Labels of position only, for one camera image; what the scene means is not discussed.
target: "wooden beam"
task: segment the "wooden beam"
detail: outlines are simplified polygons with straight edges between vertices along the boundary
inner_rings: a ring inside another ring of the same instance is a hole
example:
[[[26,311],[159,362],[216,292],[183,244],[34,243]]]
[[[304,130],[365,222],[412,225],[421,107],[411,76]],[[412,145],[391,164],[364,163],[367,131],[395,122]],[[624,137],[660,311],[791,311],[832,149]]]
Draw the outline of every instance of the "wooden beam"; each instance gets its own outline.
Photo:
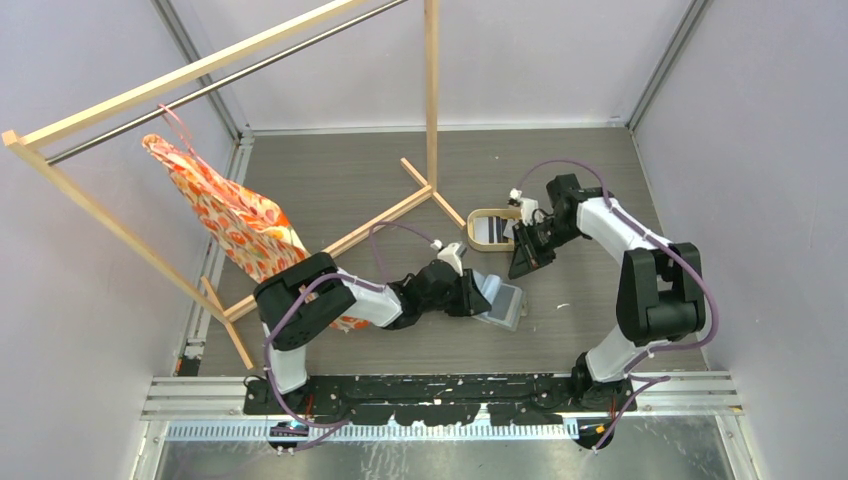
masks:
[[[202,283],[203,288],[206,289],[206,295],[209,297],[209,301],[214,303],[219,309],[223,310],[224,306],[221,305],[221,300],[218,298],[218,294],[215,293],[215,289],[212,288],[212,284],[209,282],[209,279],[206,278],[206,276],[201,276],[200,283]],[[230,336],[230,340],[233,341],[233,345],[236,346],[236,350],[239,352],[239,357],[241,357],[241,361],[244,363],[244,368],[253,370],[253,367],[255,366],[253,364],[253,359],[250,358],[250,353],[247,352],[247,348],[245,348],[244,342],[236,330],[236,327],[234,327],[230,322],[224,322],[224,328],[227,330],[227,335]]]
[[[433,200],[438,206],[442,207],[442,210],[444,210],[445,213],[448,214],[448,217],[453,220],[453,223],[455,223],[456,226],[458,226],[462,230],[465,230],[465,219],[462,218],[458,213],[456,213],[456,210],[451,207],[450,203],[448,203],[448,201],[445,200],[445,198],[441,194],[439,194],[438,192],[433,192]]]
[[[412,164],[409,163],[409,160],[407,160],[405,158],[401,158],[400,159],[400,166],[403,167],[404,170],[406,170],[406,173],[408,173],[412,176],[412,179],[415,180],[415,183],[417,183],[418,186],[420,186],[420,187],[427,186],[427,179],[422,177],[421,174],[418,173],[418,170],[416,170],[415,167],[413,167]]]
[[[377,222],[392,221],[400,218],[405,213],[409,212],[418,205],[421,205],[425,200],[430,198],[432,191],[433,188],[430,185],[422,187],[417,192],[398,202],[395,206],[389,208],[385,212],[365,222],[365,224],[363,224],[356,230],[340,238],[337,242],[325,248],[324,251],[329,253],[333,257],[338,257],[357,243],[368,238],[368,230],[371,228],[372,225]]]
[[[46,159],[43,155],[41,155],[41,153],[29,148],[27,145],[24,145],[21,140],[22,137],[19,137],[12,130],[3,132],[3,143],[6,147],[15,152],[16,155],[30,164],[30,166],[35,168],[38,173],[44,175],[50,183],[55,185],[56,188],[67,195],[74,201],[74,203],[82,207],[83,210],[88,212],[95,220],[103,224],[103,226],[109,229],[109,231],[123,240],[124,243],[129,245],[129,247],[137,254],[141,255],[141,258],[145,259],[147,263],[153,266],[153,268],[158,270],[168,280],[173,282],[174,285],[179,287],[180,290],[194,299],[194,301],[201,307],[208,310],[213,317],[217,318],[221,323],[229,323],[227,322],[224,312],[220,307],[209,301],[206,296],[200,293],[200,290],[195,288],[194,285],[189,283],[188,280],[180,275],[180,273],[171,264],[166,262],[165,259],[160,257],[159,254],[156,253],[149,245],[144,243],[138,235],[132,232],[126,225],[121,223],[106,209],[106,207],[99,204],[93,197],[86,193],[79,185],[77,185],[76,182],[66,175],[65,172],[58,168],[48,166]]]
[[[224,310],[224,315],[232,323],[252,312],[254,309],[256,309],[256,299],[253,297],[253,294],[250,294],[241,299],[237,304]]]
[[[334,0],[287,22],[283,22],[276,27],[242,40],[235,45],[203,57],[185,67],[165,74],[156,80],[147,82],[140,87],[136,87],[117,97],[71,115],[64,120],[25,135],[20,139],[20,143],[37,150],[44,145],[53,143],[56,140],[109,118],[116,113],[123,112],[146,100],[191,82],[209,72],[227,66],[236,60],[245,58],[252,53],[258,52],[286,37],[303,31],[364,2],[365,0]]]
[[[427,182],[438,191],[439,176],[439,0],[424,0],[424,44],[427,58]]]

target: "metal floor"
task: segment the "metal floor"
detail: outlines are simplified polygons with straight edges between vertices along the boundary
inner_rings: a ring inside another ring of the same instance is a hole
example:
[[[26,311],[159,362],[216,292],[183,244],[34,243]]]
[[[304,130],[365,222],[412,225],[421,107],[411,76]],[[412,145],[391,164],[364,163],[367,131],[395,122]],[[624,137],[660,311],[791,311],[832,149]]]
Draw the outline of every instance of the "metal floor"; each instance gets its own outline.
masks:
[[[731,479],[713,417],[625,417],[597,457],[562,440],[327,442],[277,457],[267,443],[167,442],[158,479]]]
[[[504,207],[510,188],[529,167],[572,157],[596,166],[624,208],[649,228],[660,230],[630,134],[623,128],[444,132],[439,142],[439,191],[462,216],[477,208]],[[426,173],[423,133],[257,137],[244,184],[282,206],[307,249],[317,252],[418,189],[401,168],[401,157]],[[548,208],[545,183],[569,171],[575,171],[583,185],[596,185],[590,174],[549,165],[530,177],[525,195]],[[465,237],[432,201],[399,221],[445,243]],[[417,272],[434,258],[425,242],[404,230],[384,229],[377,238],[392,280]],[[369,327],[345,334],[328,329],[309,345],[309,372],[570,371],[577,356],[598,344],[615,324],[619,268],[588,240],[575,240],[557,255],[552,265],[513,282],[525,289],[530,305],[517,332],[442,314],[428,314],[400,331]],[[510,258],[510,253],[469,249],[465,262],[481,272],[505,276]],[[337,263],[379,281],[367,241]],[[254,286],[228,261],[218,293],[229,306]],[[256,312],[239,320],[236,328],[261,364],[263,334]],[[640,369],[704,370],[705,365],[699,351],[689,351],[658,355]],[[200,374],[246,373],[223,327],[213,321]]]

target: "orange fabric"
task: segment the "orange fabric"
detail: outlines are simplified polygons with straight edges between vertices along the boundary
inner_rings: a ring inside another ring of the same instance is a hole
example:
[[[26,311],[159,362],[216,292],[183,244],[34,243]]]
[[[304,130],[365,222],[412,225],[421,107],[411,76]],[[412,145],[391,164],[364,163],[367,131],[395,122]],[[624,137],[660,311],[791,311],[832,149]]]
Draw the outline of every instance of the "orange fabric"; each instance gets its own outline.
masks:
[[[167,168],[177,189],[230,260],[257,283],[309,255],[276,203],[227,180],[199,156],[183,152],[159,135],[147,135],[141,143]],[[341,330],[367,325],[367,321],[351,317],[340,317],[331,324]]]

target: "metal rail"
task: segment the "metal rail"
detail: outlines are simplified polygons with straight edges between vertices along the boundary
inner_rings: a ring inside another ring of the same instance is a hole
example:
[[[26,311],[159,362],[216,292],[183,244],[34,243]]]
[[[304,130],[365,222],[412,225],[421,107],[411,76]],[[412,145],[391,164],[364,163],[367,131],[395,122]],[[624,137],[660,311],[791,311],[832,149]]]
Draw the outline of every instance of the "metal rail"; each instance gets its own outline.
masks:
[[[741,401],[727,372],[640,373],[671,376],[639,395],[637,410],[625,416],[742,415]],[[233,420],[263,417],[241,411],[247,389],[243,377],[156,377],[153,379],[142,420]],[[597,418],[598,412],[557,412],[563,418]],[[267,418],[290,420],[287,415]],[[488,419],[481,407],[478,419]]]
[[[218,80],[214,83],[211,83],[208,86],[201,88],[200,90],[196,90],[192,93],[189,93],[188,95],[185,95],[184,97],[181,97],[177,100],[174,100],[173,102],[165,105],[165,107],[157,108],[156,110],[153,110],[153,111],[148,112],[148,113],[146,113],[146,114],[144,114],[144,115],[142,115],[138,118],[130,120],[129,122],[127,122],[127,123],[125,123],[121,126],[115,127],[115,128],[113,128],[112,130],[109,130],[106,133],[98,135],[98,136],[96,136],[96,137],[94,137],[90,140],[87,140],[87,141],[85,141],[85,142],[83,142],[83,143],[81,143],[81,144],[79,144],[75,147],[71,147],[71,148],[69,148],[69,149],[67,149],[67,150],[65,150],[61,153],[58,153],[58,154],[48,158],[47,164],[50,165],[50,166],[56,165],[59,162],[67,160],[67,159],[69,159],[69,158],[71,158],[75,155],[78,155],[78,154],[80,154],[80,153],[82,153],[86,150],[89,150],[93,147],[96,147],[97,145],[100,145],[101,143],[103,143],[107,140],[115,138],[118,135],[126,133],[126,132],[132,130],[133,128],[136,128],[140,125],[144,125],[145,123],[164,115],[165,112],[167,112],[168,110],[181,107],[181,106],[183,106],[183,105],[185,105],[189,102],[197,100],[198,98],[201,98],[205,95],[208,95],[209,93],[212,93],[212,92],[214,92],[214,91],[216,91],[216,90],[218,90],[222,87],[225,87],[225,86],[235,82],[236,80],[239,80],[243,77],[246,77],[246,76],[250,75],[251,73],[262,70],[263,68],[267,67],[268,65],[272,65],[272,64],[274,64],[274,63],[276,63],[276,62],[278,62],[278,61],[280,61],[280,60],[282,60],[282,59],[284,59],[288,56],[294,55],[295,53],[297,53],[297,52],[299,52],[299,51],[301,51],[301,50],[303,50],[303,49],[305,49],[309,46],[315,45],[316,43],[318,43],[322,40],[325,40],[327,38],[330,38],[337,33],[343,32],[343,31],[347,30],[348,28],[350,28],[354,25],[358,25],[358,24],[364,22],[365,20],[368,20],[369,18],[376,17],[377,15],[379,15],[379,14],[381,14],[381,13],[387,11],[387,10],[390,10],[390,9],[392,9],[392,8],[394,8],[394,7],[400,5],[401,3],[404,3],[404,2],[406,2],[406,0],[393,0],[393,1],[386,3],[386,4],[384,4],[380,7],[377,7],[373,10],[370,10],[370,11],[368,11],[368,12],[366,12],[366,13],[364,13],[364,14],[362,14],[362,15],[360,15],[360,16],[352,19],[352,20],[349,20],[345,23],[342,23],[341,25],[339,25],[337,27],[331,28],[330,30],[327,30],[323,33],[320,33],[320,34],[318,34],[318,35],[316,35],[316,36],[314,36],[314,37],[312,37],[308,40],[304,40],[303,42],[301,42],[301,43],[299,43],[299,44],[297,44],[297,45],[295,45],[291,48],[288,48],[288,49],[286,49],[286,50],[284,50],[280,53],[277,53],[277,54],[272,55],[270,57],[267,57],[263,60],[260,60],[259,62],[256,62],[253,65],[245,67],[245,68],[243,68],[243,69],[241,69],[241,70],[239,70],[235,73],[227,75],[226,77],[224,77],[224,78],[222,78],[222,79],[220,79],[220,80]]]

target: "wire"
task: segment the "wire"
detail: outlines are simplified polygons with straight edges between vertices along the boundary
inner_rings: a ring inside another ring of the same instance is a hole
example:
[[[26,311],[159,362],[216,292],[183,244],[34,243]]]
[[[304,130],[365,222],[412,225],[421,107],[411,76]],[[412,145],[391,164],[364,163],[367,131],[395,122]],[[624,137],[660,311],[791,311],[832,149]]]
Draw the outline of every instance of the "wire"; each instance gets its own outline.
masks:
[[[548,213],[548,212],[544,211],[544,210],[543,210],[543,209],[541,209],[541,208],[537,208],[537,209],[533,210],[533,213],[531,213],[531,214],[530,214],[530,217],[532,217],[532,218],[533,218],[533,221],[536,221],[536,212],[542,212],[542,215],[543,215],[542,219],[543,219],[543,220],[544,220],[545,218],[548,218],[548,217],[550,217],[550,216],[551,216],[551,214],[550,214],[550,213]]]
[[[610,200],[609,190],[607,190],[607,186],[604,183],[604,179],[603,179],[603,177],[601,177],[601,174],[598,173],[597,170],[595,170],[594,168],[592,168],[588,164],[583,163],[583,162],[578,161],[578,160],[571,160],[571,159],[547,160],[547,161],[536,164],[530,170],[528,170],[527,173],[525,173],[524,176],[521,177],[521,179],[518,181],[518,185],[515,187],[516,190],[521,190],[521,186],[524,184],[524,181],[527,180],[527,177],[529,177],[530,174],[533,173],[536,169],[538,169],[539,167],[542,167],[544,165],[549,165],[551,163],[565,163],[565,164],[569,164],[569,165],[576,165],[576,166],[581,167],[585,170],[588,170],[592,175],[594,175],[595,178],[598,179],[598,182],[601,184],[601,192],[603,193],[604,203],[606,204],[607,208],[610,209],[610,212],[612,212],[612,214],[615,215],[619,220],[624,222],[625,225],[630,227],[631,230],[636,232],[637,235],[641,236],[642,238],[647,240],[651,245],[655,246],[661,252],[668,255],[668,257],[671,258],[674,261],[674,263],[680,265],[680,268],[682,268],[683,271],[685,271],[687,275],[692,277],[692,279],[695,281],[695,283],[698,284],[698,287],[701,289],[701,291],[704,292],[704,297],[707,299],[707,304],[710,306],[710,318],[712,320],[710,322],[710,331],[707,333],[707,335],[704,336],[704,338],[702,338],[701,340],[694,342],[694,343],[689,343],[689,344],[684,344],[684,345],[675,345],[675,344],[660,345],[658,347],[654,347],[653,352],[668,352],[668,351],[674,351],[674,350],[690,350],[690,349],[694,349],[694,348],[703,347],[704,345],[713,341],[716,334],[718,333],[718,325],[719,325],[718,305],[717,305],[715,297],[713,296],[709,287],[707,287],[706,282],[704,282],[703,277],[701,277],[701,275],[699,275],[698,272],[696,272],[695,269],[691,265],[689,265],[689,263],[687,261],[683,260],[683,258],[681,258],[680,255],[675,253],[674,250],[669,248],[664,243],[660,242],[659,239],[657,239],[653,234],[651,234],[650,232],[643,229],[635,221],[631,220],[630,217],[628,217],[627,215],[624,214],[624,212],[621,210],[621,208],[617,207],[616,205],[614,205],[612,203],[612,200]],[[648,357],[649,354],[650,353],[646,349],[645,351],[643,351],[639,355],[637,355],[633,360],[631,360],[630,363],[625,365],[625,367],[624,367],[625,376],[628,376],[630,371],[632,371],[634,368],[636,368],[636,366],[639,365],[639,363],[642,360],[644,360],[646,357]],[[618,424],[619,420],[621,420],[621,417],[624,415],[624,412],[627,410],[627,408],[630,406],[630,404],[633,403],[633,401],[636,399],[637,395],[639,395],[640,393],[644,392],[648,388],[650,388],[650,387],[652,387],[652,386],[654,386],[658,383],[667,382],[667,381],[671,380],[671,377],[669,377],[669,376],[663,376],[663,377],[654,378],[654,379],[641,378],[641,377],[636,377],[636,376],[633,376],[633,375],[629,375],[629,377],[632,378],[632,379],[644,381],[646,383],[645,383],[645,385],[640,387],[638,390],[633,392],[633,395],[631,395],[630,398],[628,398],[627,401],[624,402],[624,405],[622,406],[621,411],[613,419],[612,424],[610,425],[610,428],[607,429],[607,431],[604,433],[604,435],[601,437],[601,439],[598,441],[598,443],[596,443],[595,446],[592,447],[592,450],[596,454],[597,454],[598,447],[603,445],[604,441],[606,441],[606,439],[609,437],[609,435],[612,434],[613,429]]]
[[[405,225],[399,222],[375,222],[373,225],[371,225],[371,228],[368,229],[368,241],[371,243],[371,252],[374,254],[374,260],[377,261],[377,268],[380,269],[380,276],[382,277],[383,283],[388,283],[389,274],[386,272],[386,264],[383,261],[383,257],[382,255],[380,255],[380,252],[377,251],[377,239],[374,238],[374,231],[377,229],[377,227],[383,225],[391,225],[393,227],[400,227],[404,230],[408,230],[423,238],[424,240],[427,240],[427,242],[431,244],[435,243],[436,239],[431,237],[427,233],[419,230],[418,228],[413,227],[412,225]]]

